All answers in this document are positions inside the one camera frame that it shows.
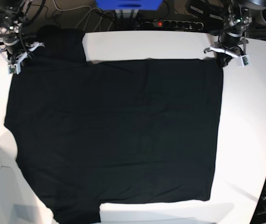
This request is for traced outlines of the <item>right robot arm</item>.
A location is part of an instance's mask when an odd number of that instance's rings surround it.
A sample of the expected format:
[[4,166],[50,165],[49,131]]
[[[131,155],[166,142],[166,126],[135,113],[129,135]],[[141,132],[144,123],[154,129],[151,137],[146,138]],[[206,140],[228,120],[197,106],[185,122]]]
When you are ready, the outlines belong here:
[[33,23],[41,13],[46,1],[42,1],[32,19],[28,19],[28,12],[32,5],[31,0],[16,0],[4,8],[0,17],[0,55],[7,62],[9,74],[18,74],[26,58],[31,58],[32,52],[43,47],[42,42],[26,43],[22,37],[22,28]]

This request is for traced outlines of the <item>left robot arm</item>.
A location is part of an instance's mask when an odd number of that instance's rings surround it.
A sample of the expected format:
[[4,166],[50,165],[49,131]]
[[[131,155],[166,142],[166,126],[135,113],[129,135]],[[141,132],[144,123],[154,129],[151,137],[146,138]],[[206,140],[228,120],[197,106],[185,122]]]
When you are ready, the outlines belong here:
[[222,25],[209,31],[217,40],[204,49],[204,53],[213,51],[220,68],[226,67],[232,59],[237,60],[239,67],[249,65],[246,32],[252,23],[251,11],[265,9],[266,0],[225,0],[220,10]]

